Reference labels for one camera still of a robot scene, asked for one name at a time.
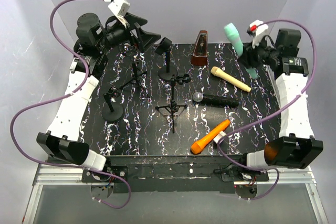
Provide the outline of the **round-base stand for cream mic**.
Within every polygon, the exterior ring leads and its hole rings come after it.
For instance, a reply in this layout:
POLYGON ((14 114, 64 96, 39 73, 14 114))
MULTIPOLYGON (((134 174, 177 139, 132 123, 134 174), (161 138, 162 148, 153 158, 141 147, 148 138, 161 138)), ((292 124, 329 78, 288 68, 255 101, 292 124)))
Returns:
POLYGON ((165 66, 158 71, 158 76, 163 81, 170 81, 177 74, 177 69, 170 66, 172 41, 164 37, 155 49, 158 55, 165 55, 165 66))

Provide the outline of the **green microphone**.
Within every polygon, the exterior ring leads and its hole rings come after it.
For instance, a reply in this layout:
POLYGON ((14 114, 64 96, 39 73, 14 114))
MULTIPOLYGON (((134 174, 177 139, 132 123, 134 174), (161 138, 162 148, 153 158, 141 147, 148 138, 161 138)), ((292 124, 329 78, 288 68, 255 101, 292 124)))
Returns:
POLYGON ((226 26, 224 26, 224 34, 225 34, 226 38, 228 39, 228 41, 231 43, 231 45, 234 47, 234 49, 235 49, 235 51, 238 55, 237 62, 241 66, 244 66, 246 71, 249 73, 249 75, 253 79, 257 79, 258 78, 257 71, 255 70, 255 68, 253 68, 248 63, 247 50, 246 50, 245 46, 243 45, 243 43, 241 41, 241 38, 240 38, 240 35, 239 35, 239 32, 238 32, 237 28, 234 26, 233 23, 229 23, 226 26))

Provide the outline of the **tripod shock-mount mic stand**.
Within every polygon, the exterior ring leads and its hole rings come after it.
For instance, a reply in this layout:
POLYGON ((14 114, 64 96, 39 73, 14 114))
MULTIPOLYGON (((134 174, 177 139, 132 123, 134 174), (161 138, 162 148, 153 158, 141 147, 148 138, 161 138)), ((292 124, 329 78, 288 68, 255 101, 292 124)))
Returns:
POLYGON ((142 91, 144 91, 145 95, 147 98, 150 97, 147 88, 141 83, 141 78, 147 74, 147 71, 141 72, 140 67, 138 64, 140 63, 137 55, 138 55, 138 50, 136 49, 135 46, 131 46, 128 42, 124 42, 123 44, 118 46, 119 53, 125 57, 131 57, 132 62, 131 62, 131 80, 127 81, 124 85, 120 86, 117 88, 116 93, 118 95, 121 94, 123 89, 128 86, 129 84, 135 85, 137 87, 140 87, 142 91))

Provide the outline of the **cream microphone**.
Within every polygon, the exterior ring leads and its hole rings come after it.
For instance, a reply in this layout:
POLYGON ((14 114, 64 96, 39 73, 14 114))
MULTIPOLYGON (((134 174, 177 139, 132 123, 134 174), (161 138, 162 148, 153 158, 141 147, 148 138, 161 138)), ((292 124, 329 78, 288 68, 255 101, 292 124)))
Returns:
POLYGON ((232 85, 240 88, 243 91, 246 91, 246 92, 250 92, 251 91, 251 87, 249 87, 248 85, 246 85, 243 82, 239 81, 238 79, 232 77, 231 75, 225 73, 219 67, 213 67, 211 69, 211 73, 214 76, 219 77, 219 78, 223 79, 224 81, 227 81, 227 82, 231 83, 232 85))

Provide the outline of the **black silver-mesh microphone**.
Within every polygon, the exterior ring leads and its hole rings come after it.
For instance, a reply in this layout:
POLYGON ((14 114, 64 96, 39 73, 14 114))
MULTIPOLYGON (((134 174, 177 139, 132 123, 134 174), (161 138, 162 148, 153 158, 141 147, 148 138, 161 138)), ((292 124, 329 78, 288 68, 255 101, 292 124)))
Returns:
POLYGON ((217 107, 228 106, 230 108, 236 108, 240 104, 240 101, 238 99, 220 97, 220 96, 210 95, 210 94, 203 94, 200 92, 195 92, 192 95, 192 99, 196 103, 207 105, 207 106, 217 106, 217 107))

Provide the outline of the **tripod stand for green mic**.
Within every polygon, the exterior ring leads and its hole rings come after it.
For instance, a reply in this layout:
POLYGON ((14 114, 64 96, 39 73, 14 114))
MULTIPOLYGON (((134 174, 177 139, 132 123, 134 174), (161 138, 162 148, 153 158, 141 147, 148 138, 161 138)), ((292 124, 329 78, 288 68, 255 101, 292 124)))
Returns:
POLYGON ((164 105, 164 106, 156 106, 155 109, 166 109, 170 117, 172 119, 172 132, 173 134, 175 133, 175 123, 174 123, 174 114, 178 112, 179 108, 187 108, 187 104, 182 104, 178 105, 174 99, 174 94, 175 94, 175 86, 176 84, 183 85, 184 83, 189 83, 191 81, 191 77, 189 74, 184 74, 181 76, 175 76, 172 75, 170 79, 170 87, 171 87, 171 98, 170 98, 170 104, 169 105, 164 105))

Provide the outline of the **short round-base mic stand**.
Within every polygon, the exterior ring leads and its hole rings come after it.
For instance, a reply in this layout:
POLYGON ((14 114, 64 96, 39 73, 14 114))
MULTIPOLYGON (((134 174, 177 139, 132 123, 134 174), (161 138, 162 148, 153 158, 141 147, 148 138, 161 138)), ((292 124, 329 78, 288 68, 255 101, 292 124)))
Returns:
POLYGON ((111 87, 106 93, 103 94, 107 108, 102 109, 102 117, 107 123, 118 122, 124 116, 124 107, 122 104, 112 101, 112 98, 117 98, 120 96, 120 94, 121 93, 115 87, 111 87))

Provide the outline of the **orange microphone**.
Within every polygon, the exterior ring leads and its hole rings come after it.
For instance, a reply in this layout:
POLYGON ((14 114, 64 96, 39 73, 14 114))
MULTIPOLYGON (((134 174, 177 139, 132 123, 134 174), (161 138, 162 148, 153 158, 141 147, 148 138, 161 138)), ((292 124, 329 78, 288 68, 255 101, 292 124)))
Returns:
POLYGON ((203 138, 193 143, 191 146, 191 152, 193 154, 200 154, 203 149, 213 140, 213 138, 220 132, 224 131, 226 128, 230 126, 229 120, 224 120, 217 127, 212 129, 208 134, 206 134, 203 138))

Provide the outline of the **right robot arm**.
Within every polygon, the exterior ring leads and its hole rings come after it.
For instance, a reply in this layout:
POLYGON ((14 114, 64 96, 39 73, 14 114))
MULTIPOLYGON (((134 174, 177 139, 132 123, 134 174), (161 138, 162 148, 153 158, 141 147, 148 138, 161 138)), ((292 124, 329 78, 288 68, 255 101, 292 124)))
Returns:
POLYGON ((246 162, 238 166, 238 176, 251 180, 258 169, 286 167, 305 169, 323 151, 323 142, 316 140, 309 116, 307 95, 302 89, 308 83, 308 62, 297 56, 301 32, 282 28, 273 47, 263 38, 259 46, 247 47, 253 60, 264 63, 274 72, 279 93, 281 126, 277 139, 267 143, 264 150, 246 155, 246 162))

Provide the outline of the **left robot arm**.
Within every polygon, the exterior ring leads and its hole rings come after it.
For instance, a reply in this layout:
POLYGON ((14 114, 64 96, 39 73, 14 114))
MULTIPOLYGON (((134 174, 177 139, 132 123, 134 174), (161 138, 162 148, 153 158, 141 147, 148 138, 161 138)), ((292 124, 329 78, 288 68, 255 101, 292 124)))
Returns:
POLYGON ((111 16, 103 25, 94 13, 81 15, 77 20, 78 37, 74 52, 87 63, 88 77, 85 75, 83 62, 74 58, 69 73, 66 92, 69 93, 85 82, 79 91, 62 100, 58 112, 45 133, 38 133, 36 142, 52 158, 69 162, 88 169, 100 182, 111 178, 112 170, 106 165, 107 159, 89 145, 78 140, 79 128, 83 115, 96 89, 108 62, 107 54, 119 45, 128 42, 141 53, 146 52, 161 38, 161 35, 142 29, 147 20, 131 13, 126 13, 128 27, 111 16))

